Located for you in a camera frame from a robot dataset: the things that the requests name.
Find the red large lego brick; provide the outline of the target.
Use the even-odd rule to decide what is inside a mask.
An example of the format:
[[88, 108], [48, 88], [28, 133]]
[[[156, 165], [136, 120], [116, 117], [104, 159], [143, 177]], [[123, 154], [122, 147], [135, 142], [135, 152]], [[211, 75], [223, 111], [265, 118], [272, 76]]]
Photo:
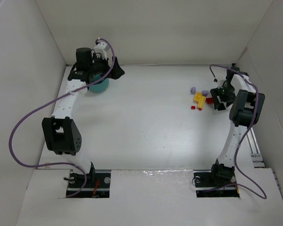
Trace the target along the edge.
[[213, 104], [214, 103], [213, 98], [212, 97], [206, 98], [206, 103], [207, 104]]

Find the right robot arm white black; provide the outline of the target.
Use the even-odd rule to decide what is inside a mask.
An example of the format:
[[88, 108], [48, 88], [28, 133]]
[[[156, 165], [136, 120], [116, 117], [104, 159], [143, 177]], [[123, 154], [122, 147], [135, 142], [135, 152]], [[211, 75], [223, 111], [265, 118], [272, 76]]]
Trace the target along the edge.
[[237, 151], [248, 131], [260, 117], [265, 95], [258, 91], [246, 72], [232, 65], [225, 67], [226, 77], [221, 87], [210, 90], [214, 109], [230, 107], [230, 130], [222, 152], [211, 168], [211, 180], [216, 184], [229, 183], [237, 167]]

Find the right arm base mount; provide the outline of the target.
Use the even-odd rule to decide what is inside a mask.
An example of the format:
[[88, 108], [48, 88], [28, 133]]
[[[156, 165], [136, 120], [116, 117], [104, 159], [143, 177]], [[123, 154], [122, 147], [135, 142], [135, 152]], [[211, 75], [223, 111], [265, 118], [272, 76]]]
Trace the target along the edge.
[[212, 179], [211, 170], [194, 170], [192, 184], [195, 186], [197, 198], [239, 198], [239, 190], [236, 186], [222, 186], [232, 184], [223, 179]]

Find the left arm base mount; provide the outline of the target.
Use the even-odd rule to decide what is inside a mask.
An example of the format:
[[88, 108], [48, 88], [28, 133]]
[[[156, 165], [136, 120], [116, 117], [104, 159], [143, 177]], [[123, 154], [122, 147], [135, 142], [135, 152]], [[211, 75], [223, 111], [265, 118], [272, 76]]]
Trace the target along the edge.
[[71, 171], [70, 175], [64, 178], [68, 182], [66, 196], [71, 198], [109, 198], [110, 195], [110, 170], [94, 170], [93, 175], [87, 174], [87, 182], [78, 193], [84, 183], [84, 175]]

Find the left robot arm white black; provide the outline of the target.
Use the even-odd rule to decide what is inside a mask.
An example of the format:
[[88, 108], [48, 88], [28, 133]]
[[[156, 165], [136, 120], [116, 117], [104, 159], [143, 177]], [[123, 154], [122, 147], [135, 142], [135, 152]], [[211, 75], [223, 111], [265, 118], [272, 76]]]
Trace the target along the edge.
[[66, 97], [61, 99], [49, 118], [42, 120], [42, 129], [47, 149], [89, 173], [92, 163], [81, 150], [82, 136], [74, 121], [74, 114], [90, 84], [101, 84], [105, 79], [119, 79], [124, 75], [117, 62], [109, 66], [109, 45], [101, 42], [93, 49], [78, 48], [76, 63], [67, 78]]

